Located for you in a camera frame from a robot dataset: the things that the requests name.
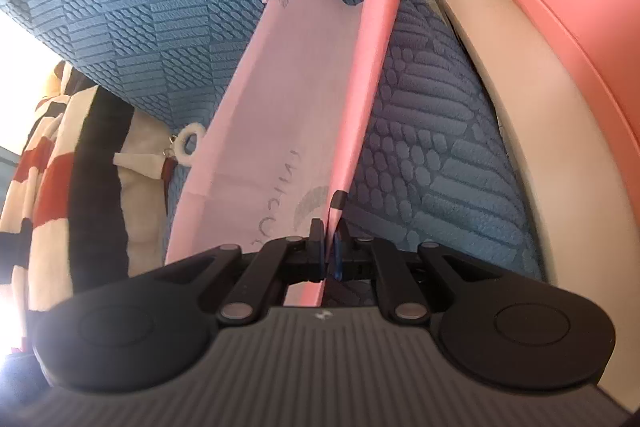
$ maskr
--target metal rivet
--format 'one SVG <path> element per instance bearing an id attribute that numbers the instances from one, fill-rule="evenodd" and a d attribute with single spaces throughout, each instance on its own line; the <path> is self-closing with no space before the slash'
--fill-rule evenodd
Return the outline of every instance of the metal rivet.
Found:
<path id="1" fill-rule="evenodd" d="M 403 302 L 396 308 L 396 316 L 400 319 L 421 319 L 427 314 L 427 308 L 417 302 Z"/>
<path id="2" fill-rule="evenodd" d="M 247 318 L 254 312 L 249 304 L 244 302 L 230 302 L 225 304 L 220 310 L 220 315 L 232 321 L 239 321 Z"/>

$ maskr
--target gray wall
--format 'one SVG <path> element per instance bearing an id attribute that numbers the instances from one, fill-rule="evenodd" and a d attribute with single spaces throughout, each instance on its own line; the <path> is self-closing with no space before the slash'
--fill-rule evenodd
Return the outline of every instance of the gray wall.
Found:
<path id="1" fill-rule="evenodd" d="M 4 198 L 19 160 L 20 156 L 0 147 L 0 208 L 4 207 Z"/>

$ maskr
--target blue textured cushion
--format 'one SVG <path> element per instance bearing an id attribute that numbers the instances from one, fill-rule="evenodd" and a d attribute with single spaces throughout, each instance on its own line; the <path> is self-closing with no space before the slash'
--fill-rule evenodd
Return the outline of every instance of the blue textured cushion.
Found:
<path id="1" fill-rule="evenodd" d="M 209 123 L 263 7 L 262 0 L 0 0 L 83 73 L 173 129 Z M 185 177 L 178 168 L 171 216 Z M 539 277 L 525 209 L 462 48 L 423 1 L 403 0 L 346 209 L 351 226 L 405 248 L 433 239 Z"/>

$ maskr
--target ribbed rubber surface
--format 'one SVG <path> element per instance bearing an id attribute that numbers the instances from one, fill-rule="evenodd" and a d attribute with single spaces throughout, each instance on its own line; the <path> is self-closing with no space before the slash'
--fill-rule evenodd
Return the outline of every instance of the ribbed rubber surface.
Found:
<path id="1" fill-rule="evenodd" d="M 518 396 L 453 369 L 427 331 L 377 308 L 272 309 L 227 329 L 169 384 L 128 396 L 53 389 L 34 427 L 618 427 L 628 416 L 593 386 Z"/>

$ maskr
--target small logo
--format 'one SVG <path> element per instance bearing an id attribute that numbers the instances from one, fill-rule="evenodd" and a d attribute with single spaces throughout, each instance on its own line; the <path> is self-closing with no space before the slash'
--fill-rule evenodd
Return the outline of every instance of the small logo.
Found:
<path id="1" fill-rule="evenodd" d="M 334 316 L 334 314 L 332 314 L 332 312 L 330 312 L 329 310 L 322 310 L 321 312 L 316 314 L 316 319 L 320 319 L 321 321 L 325 321 L 327 319 L 330 319 L 333 316 Z"/>

